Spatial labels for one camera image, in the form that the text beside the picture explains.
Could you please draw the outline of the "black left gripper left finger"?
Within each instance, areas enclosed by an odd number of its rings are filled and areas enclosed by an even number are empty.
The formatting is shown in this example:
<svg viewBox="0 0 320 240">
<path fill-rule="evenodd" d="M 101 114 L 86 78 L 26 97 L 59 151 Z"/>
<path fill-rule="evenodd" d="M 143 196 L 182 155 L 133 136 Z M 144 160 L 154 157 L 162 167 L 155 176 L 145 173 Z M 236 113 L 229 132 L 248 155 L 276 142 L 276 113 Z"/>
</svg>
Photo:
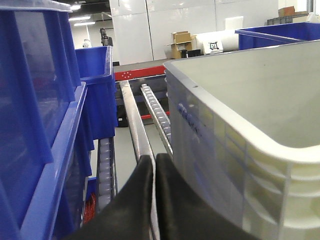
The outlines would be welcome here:
<svg viewBox="0 0 320 240">
<path fill-rule="evenodd" d="M 137 166 L 115 198 L 65 240 L 148 240 L 150 238 L 153 165 L 149 155 Z"/>
</svg>

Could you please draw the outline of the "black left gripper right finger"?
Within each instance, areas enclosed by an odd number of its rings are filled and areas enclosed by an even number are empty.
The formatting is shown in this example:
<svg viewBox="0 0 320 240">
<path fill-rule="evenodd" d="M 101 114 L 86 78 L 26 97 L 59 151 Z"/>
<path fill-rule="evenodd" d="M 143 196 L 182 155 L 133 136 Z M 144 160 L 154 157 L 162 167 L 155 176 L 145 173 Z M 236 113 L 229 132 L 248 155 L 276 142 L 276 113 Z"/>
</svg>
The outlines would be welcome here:
<svg viewBox="0 0 320 240">
<path fill-rule="evenodd" d="M 254 240 L 188 185 L 167 153 L 155 159 L 155 196 L 162 240 Z"/>
</svg>

